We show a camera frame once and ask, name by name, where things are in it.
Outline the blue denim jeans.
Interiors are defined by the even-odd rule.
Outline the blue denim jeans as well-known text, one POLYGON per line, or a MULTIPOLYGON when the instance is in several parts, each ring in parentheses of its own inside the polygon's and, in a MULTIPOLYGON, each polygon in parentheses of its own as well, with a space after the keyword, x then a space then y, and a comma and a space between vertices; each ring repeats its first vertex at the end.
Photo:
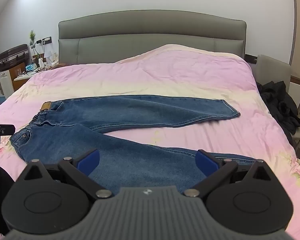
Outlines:
POLYGON ((240 116, 224 100, 158 95, 119 95, 46 102, 10 138, 25 162, 54 164, 94 149, 100 163, 90 178, 113 193, 122 187, 189 189, 205 178, 195 163, 199 146, 175 134, 168 144, 149 141, 153 128, 216 124, 240 116))

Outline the grey bedside chair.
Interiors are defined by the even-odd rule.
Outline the grey bedside chair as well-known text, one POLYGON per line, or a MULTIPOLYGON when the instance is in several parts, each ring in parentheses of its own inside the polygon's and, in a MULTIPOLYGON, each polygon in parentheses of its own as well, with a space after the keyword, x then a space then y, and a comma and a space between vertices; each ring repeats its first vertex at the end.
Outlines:
MULTIPOLYGON (((256 83, 260 83, 262 85, 265 85, 270 81, 283 81, 286 84, 287 93, 292 92, 293 88, 300 88, 300 78, 292 75, 292 68, 289 64, 266 55, 258 55, 257 64, 253 70, 253 74, 256 83)), ((299 112, 300 103, 296 101, 294 102, 299 112)), ((285 135, 291 144, 300 143, 300 127, 296 130, 294 135, 290 135, 288 133, 285 133, 285 135)))

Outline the wooden nightstand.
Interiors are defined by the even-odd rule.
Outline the wooden nightstand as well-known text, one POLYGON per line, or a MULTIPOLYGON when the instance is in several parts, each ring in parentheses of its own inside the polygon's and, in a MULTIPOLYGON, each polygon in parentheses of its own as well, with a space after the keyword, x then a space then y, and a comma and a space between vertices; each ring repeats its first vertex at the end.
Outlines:
POLYGON ((18 77, 16 77, 14 80, 13 80, 13 87, 14 87, 14 90, 18 90, 21 86, 23 86, 31 77, 33 77, 35 74, 39 73, 39 72, 43 72, 43 71, 46 71, 46 70, 52 70, 52 69, 56 69, 56 68, 59 68, 59 67, 64 67, 65 64, 55 64, 54 66, 52 67, 38 67, 32 71, 29 71, 29 72, 23 72, 23 74, 19 75, 18 77))

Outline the black clothes pile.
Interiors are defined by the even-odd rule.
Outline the black clothes pile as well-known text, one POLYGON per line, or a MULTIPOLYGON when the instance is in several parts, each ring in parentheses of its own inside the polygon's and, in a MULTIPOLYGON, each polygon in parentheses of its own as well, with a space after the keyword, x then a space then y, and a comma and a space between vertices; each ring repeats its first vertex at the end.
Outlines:
POLYGON ((257 83, 257 88, 271 116, 285 133, 294 135, 300 127, 300 118, 294 100, 286 92, 286 84, 270 81, 265 85, 257 83))

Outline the white air purifier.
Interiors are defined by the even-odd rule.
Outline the white air purifier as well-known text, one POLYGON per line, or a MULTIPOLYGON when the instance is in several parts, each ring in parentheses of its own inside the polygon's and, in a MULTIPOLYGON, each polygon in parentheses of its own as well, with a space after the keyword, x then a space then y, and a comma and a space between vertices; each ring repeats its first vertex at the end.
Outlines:
POLYGON ((9 70, 0 72, 0 85, 6 99, 14 93, 13 83, 9 70))

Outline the green potted plant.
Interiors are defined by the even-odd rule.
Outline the green potted plant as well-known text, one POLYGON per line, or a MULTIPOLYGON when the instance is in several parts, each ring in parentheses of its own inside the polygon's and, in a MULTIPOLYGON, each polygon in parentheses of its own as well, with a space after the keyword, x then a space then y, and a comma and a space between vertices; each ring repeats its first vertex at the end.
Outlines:
POLYGON ((36 34, 33 30, 30 31, 30 42, 29 42, 30 48, 33 50, 33 61, 34 63, 39 67, 39 59, 40 54, 36 50, 36 34))

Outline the grey upholstered headboard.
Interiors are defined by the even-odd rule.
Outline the grey upholstered headboard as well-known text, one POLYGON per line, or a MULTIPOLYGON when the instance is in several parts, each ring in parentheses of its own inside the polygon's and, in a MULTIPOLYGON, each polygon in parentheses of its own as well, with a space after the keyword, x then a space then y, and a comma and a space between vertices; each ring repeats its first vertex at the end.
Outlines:
POLYGON ((114 63, 166 44, 245 55, 243 20, 180 10, 105 12, 58 24, 59 62, 114 63))

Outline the pink floral bed sheet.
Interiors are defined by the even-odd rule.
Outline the pink floral bed sheet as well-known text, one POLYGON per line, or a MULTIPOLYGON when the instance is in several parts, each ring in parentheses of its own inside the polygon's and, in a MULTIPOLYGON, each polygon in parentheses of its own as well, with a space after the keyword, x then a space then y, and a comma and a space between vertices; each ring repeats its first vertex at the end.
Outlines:
POLYGON ((198 150, 263 159, 293 202, 300 239, 300 160, 239 56, 166 45, 116 63, 39 72, 0 105, 16 134, 0 166, 17 179, 32 159, 51 164, 98 149, 91 177, 111 191, 203 178, 198 150))

